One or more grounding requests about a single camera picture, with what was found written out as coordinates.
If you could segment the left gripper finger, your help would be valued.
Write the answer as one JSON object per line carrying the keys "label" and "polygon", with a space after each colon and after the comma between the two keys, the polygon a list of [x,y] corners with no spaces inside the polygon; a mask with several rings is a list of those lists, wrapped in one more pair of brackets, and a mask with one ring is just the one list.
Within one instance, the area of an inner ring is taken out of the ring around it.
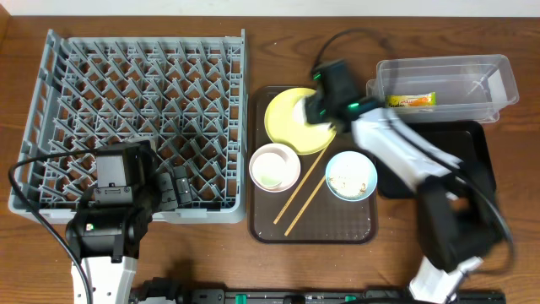
{"label": "left gripper finger", "polygon": [[179,207],[192,206],[191,184],[187,177],[184,166],[176,166],[173,169],[173,186],[175,187],[176,199]]}
{"label": "left gripper finger", "polygon": [[177,196],[170,173],[161,173],[157,177],[157,185],[161,191],[160,211],[170,211],[178,207]]}

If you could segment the light blue bowl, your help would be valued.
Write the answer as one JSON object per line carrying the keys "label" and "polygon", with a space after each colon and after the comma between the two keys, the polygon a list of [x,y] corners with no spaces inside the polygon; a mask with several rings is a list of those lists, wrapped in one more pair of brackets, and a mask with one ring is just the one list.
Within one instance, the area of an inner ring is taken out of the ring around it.
{"label": "light blue bowl", "polygon": [[369,198],[378,182],[373,161],[356,151],[343,151],[334,155],[327,162],[325,178],[332,194],[348,202]]}

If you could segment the white bowl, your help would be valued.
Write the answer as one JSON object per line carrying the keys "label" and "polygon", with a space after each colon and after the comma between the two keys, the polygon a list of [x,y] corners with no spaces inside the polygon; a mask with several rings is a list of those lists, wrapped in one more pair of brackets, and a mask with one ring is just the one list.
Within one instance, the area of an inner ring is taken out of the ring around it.
{"label": "white bowl", "polygon": [[[254,160],[261,154],[271,152],[276,153],[283,158],[285,161],[285,167],[283,169],[283,181],[282,183],[274,189],[266,189],[262,187],[253,177],[252,166]],[[299,179],[301,172],[301,164],[299,156],[287,145],[285,144],[265,144],[259,149],[257,149],[249,162],[249,173],[252,181],[257,187],[261,190],[270,192],[270,193],[280,193],[289,188],[291,188]]]}

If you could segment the yellow green snack wrapper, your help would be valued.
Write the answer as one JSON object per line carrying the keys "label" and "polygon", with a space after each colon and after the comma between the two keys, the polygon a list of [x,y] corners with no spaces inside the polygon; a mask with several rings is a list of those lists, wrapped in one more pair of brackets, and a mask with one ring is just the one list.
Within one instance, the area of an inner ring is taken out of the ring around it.
{"label": "yellow green snack wrapper", "polygon": [[424,107],[436,105],[436,94],[430,92],[421,95],[387,95],[388,107]]}

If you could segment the white tissue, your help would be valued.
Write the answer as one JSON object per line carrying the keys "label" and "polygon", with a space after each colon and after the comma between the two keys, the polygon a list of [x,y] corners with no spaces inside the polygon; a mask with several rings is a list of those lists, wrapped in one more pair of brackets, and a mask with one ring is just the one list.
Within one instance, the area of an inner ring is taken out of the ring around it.
{"label": "white tissue", "polygon": [[332,127],[332,124],[325,120],[326,111],[321,109],[315,109],[314,111],[310,112],[310,114],[317,118],[317,123],[308,122],[309,111],[306,110],[305,103],[306,98],[303,97],[293,106],[292,118],[295,122],[305,125],[307,127],[314,127],[320,129],[330,129]]}

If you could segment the light green cup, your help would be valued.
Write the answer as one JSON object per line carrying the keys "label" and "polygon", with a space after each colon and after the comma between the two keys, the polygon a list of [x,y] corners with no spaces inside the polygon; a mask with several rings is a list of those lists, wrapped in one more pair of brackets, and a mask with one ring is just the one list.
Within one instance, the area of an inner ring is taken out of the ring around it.
{"label": "light green cup", "polygon": [[284,159],[276,153],[259,155],[253,163],[252,174],[255,180],[266,189],[278,187],[284,179]]}

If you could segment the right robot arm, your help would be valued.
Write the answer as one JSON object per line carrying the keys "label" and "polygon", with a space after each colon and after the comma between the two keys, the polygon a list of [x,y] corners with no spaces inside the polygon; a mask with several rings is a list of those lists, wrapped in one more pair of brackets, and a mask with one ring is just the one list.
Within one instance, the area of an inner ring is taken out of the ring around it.
{"label": "right robot arm", "polygon": [[374,96],[347,99],[317,91],[304,101],[307,123],[350,128],[356,145],[391,169],[414,194],[424,257],[408,285],[412,303],[456,300],[463,280],[501,241],[508,244],[509,260],[515,259],[510,227],[482,165],[437,148]]}

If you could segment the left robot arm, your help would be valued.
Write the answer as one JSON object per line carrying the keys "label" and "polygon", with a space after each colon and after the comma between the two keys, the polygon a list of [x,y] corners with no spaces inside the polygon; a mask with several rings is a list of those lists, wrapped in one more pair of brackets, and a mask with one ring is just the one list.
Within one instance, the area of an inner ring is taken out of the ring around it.
{"label": "left robot arm", "polygon": [[140,242],[156,213],[189,203],[186,172],[164,170],[153,138],[132,138],[95,154],[97,182],[84,191],[68,222],[67,243],[77,303],[126,303]]}

